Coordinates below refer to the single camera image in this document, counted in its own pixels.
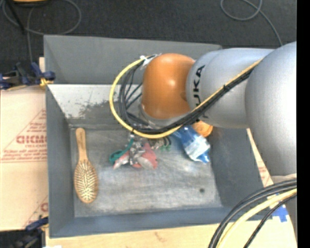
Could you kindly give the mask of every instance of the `hairbrush bristles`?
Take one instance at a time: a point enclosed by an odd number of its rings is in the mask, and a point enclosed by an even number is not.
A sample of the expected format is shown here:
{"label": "hairbrush bristles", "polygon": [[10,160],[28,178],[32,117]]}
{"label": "hairbrush bristles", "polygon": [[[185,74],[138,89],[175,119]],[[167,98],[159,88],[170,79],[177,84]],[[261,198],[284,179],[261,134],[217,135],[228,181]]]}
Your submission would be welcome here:
{"label": "hairbrush bristles", "polygon": [[93,202],[98,194],[98,176],[86,154],[85,130],[76,129],[79,160],[74,171],[74,188],[78,198],[84,203]]}

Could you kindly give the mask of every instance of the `black wire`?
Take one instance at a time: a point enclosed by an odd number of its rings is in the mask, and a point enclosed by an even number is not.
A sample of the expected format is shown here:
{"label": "black wire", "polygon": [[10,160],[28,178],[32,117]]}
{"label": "black wire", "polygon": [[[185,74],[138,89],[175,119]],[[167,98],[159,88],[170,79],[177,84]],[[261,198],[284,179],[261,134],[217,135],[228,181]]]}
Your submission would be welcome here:
{"label": "black wire", "polygon": [[259,201],[265,197],[277,194],[277,193],[283,193],[288,190],[295,189],[297,186],[297,180],[296,179],[291,179],[288,181],[283,181],[281,183],[277,183],[265,188],[262,188],[255,193],[249,195],[246,197],[244,200],[239,202],[232,210],[231,212],[224,218],[224,220],[220,223],[218,228],[216,229],[214,235],[212,236],[212,239],[210,241],[210,244],[208,248],[214,248],[217,246],[219,239],[221,235],[224,232],[225,227],[229,223],[230,220],[233,219],[233,217],[238,214],[241,210],[244,208],[254,204],[254,203],[259,203]]}
{"label": "black wire", "polygon": [[133,94],[143,85],[143,83],[138,84],[138,86],[130,93],[130,95],[126,98],[126,102],[128,103]]}
{"label": "black wire", "polygon": [[140,93],[140,94],[137,95],[134,99],[132,99],[132,101],[131,101],[129,104],[127,104],[126,109],[128,110],[129,107],[130,107],[136,100],[138,100],[139,97],[141,97],[141,96],[142,96],[142,93]]}
{"label": "black wire", "polygon": [[297,196],[297,193],[294,194],[291,197],[288,197],[287,199],[281,201],[280,203],[278,203],[275,207],[273,207],[265,216],[264,218],[260,221],[260,223],[258,224],[258,226],[256,227],[256,229],[254,230],[254,232],[252,233],[252,235],[249,237],[247,243],[244,245],[243,248],[248,248],[250,246],[250,244],[252,243],[252,241],[255,239],[256,235],[258,234],[258,232],[261,230],[261,228],[264,226],[264,223],[268,220],[268,218],[282,205],[284,205],[285,203],[289,202],[290,200],[292,200],[293,198],[295,198]]}

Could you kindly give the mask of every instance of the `blue clamp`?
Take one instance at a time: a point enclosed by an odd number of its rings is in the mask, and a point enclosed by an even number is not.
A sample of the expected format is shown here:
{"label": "blue clamp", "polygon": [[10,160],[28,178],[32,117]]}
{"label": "blue clamp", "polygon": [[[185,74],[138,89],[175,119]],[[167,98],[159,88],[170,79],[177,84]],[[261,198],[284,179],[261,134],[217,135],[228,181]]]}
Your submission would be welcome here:
{"label": "blue clamp", "polygon": [[27,73],[20,63],[15,64],[12,71],[0,73],[0,90],[7,90],[18,86],[41,85],[43,81],[52,83],[55,72],[42,72],[36,63],[31,63],[31,73]]}

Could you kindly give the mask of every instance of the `black carpet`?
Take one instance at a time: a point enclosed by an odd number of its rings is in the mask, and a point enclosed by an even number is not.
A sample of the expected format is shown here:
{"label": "black carpet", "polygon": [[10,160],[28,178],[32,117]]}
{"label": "black carpet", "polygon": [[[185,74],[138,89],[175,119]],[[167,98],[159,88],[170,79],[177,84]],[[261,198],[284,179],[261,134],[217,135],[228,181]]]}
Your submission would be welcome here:
{"label": "black carpet", "polygon": [[[279,41],[265,18],[235,21],[220,8],[221,0],[72,0],[82,12],[80,25],[70,35],[110,38],[153,39],[220,44],[224,48],[277,48]],[[249,0],[258,5],[259,0]],[[255,9],[240,1],[227,1],[227,10],[238,17]],[[15,6],[24,25],[30,9]],[[275,26],[283,44],[297,39],[297,0],[263,0],[261,11]],[[30,28],[44,33],[62,33],[78,20],[71,4],[60,0],[35,8]],[[32,58],[43,54],[42,37],[31,34]],[[26,35],[5,18],[0,9],[0,73],[20,61],[28,67]],[[0,247],[22,236],[22,232],[0,233]]]}

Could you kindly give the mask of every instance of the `pink object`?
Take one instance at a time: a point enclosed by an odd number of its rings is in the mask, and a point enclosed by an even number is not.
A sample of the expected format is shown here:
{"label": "pink object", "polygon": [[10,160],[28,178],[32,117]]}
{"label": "pink object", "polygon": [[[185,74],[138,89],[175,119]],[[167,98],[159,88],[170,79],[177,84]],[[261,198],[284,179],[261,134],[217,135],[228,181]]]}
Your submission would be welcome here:
{"label": "pink object", "polygon": [[149,143],[144,144],[145,152],[138,158],[138,162],[142,165],[142,167],[146,169],[156,169],[157,168],[157,161],[156,161],[156,154],[151,149]]}

